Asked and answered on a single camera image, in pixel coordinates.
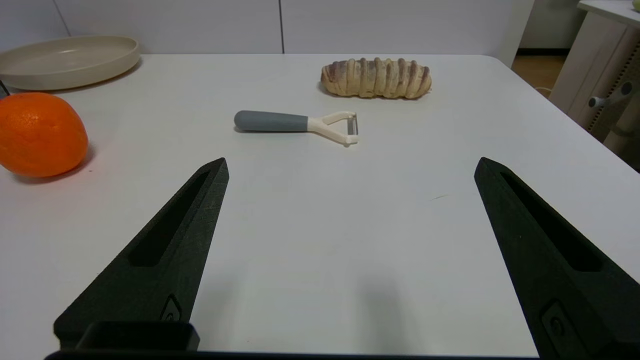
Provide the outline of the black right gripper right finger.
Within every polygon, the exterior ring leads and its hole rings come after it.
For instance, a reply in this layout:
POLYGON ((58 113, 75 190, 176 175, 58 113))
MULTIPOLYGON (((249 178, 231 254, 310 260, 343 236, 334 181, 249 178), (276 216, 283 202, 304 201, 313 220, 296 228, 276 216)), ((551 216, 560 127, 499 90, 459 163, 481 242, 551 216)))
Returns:
POLYGON ((637 360, 640 286, 507 166, 474 180, 542 360, 637 360))

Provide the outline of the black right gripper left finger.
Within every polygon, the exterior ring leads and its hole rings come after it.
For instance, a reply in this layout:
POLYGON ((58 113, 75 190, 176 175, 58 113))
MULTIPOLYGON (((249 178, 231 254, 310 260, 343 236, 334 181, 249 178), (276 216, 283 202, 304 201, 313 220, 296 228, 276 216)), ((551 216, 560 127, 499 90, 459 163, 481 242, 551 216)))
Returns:
POLYGON ((197 347, 190 317, 228 182, 224 158, 190 176, 57 317, 62 350, 87 346, 92 332, 109 334, 99 347, 125 337, 197 347))

